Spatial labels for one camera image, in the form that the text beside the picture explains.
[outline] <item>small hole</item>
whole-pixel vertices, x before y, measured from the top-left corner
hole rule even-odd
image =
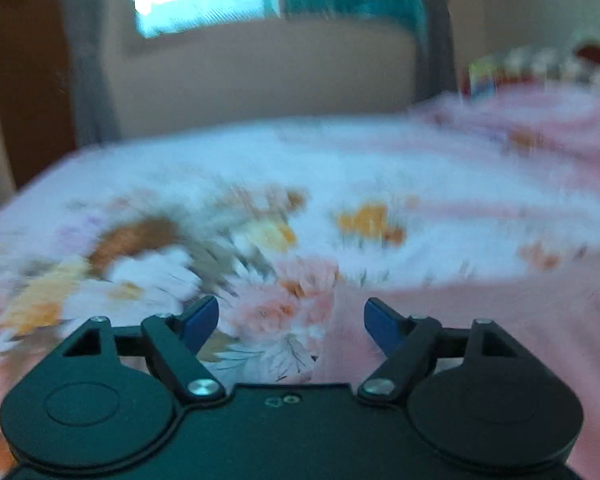
[[[298,402],[300,402],[302,399],[299,395],[289,394],[289,395],[285,395],[284,397],[282,397],[282,400],[286,404],[298,404]]]
[[[267,397],[264,400],[264,404],[270,408],[279,408],[284,402],[280,397]]]

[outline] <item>floral bedsheet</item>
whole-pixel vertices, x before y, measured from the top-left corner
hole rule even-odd
[[[221,381],[301,380],[339,282],[499,280],[599,247],[600,195],[555,184],[571,164],[407,116],[78,153],[0,211],[0,403],[85,319],[139,324],[204,294],[221,319],[198,357]],[[0,476],[12,465],[0,434]]]

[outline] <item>wooden door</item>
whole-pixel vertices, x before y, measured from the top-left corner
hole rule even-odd
[[[60,0],[0,0],[0,126],[17,187],[75,149]]]

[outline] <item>triangular cutout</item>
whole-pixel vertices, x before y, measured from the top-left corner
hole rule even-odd
[[[64,352],[64,357],[82,357],[86,355],[100,355],[100,330],[87,330],[71,348]]]
[[[491,332],[484,334],[482,355],[485,357],[517,357],[517,354],[502,339]]]

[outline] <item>round black disc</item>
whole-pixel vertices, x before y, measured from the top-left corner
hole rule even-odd
[[[173,400],[153,377],[122,366],[115,375],[78,377],[51,388],[24,381],[5,398],[0,424],[17,454],[53,468],[107,466],[169,427]]]
[[[566,459],[583,421],[570,389],[513,358],[465,363],[427,378],[410,395],[408,412],[430,444],[485,471]]]

